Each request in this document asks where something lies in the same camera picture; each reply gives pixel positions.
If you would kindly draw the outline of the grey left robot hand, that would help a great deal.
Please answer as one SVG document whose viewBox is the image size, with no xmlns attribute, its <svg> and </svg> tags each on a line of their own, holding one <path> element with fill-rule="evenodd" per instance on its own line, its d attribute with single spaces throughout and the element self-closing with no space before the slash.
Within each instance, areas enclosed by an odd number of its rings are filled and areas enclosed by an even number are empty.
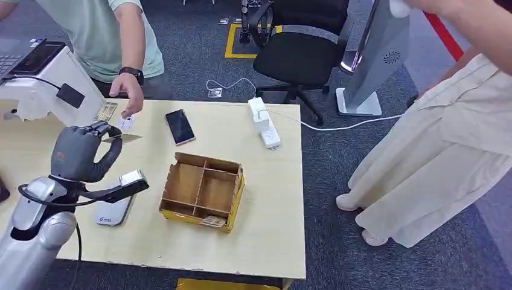
<svg viewBox="0 0 512 290">
<path fill-rule="evenodd" d="M 112 137 L 110 148 L 95 162 L 95 156 L 104 135 Z M 88 126 L 64 128 L 56 140 L 51 155 L 51 175 L 75 182 L 99 182 L 121 153 L 121 131 L 105 121 Z"/>
</svg>

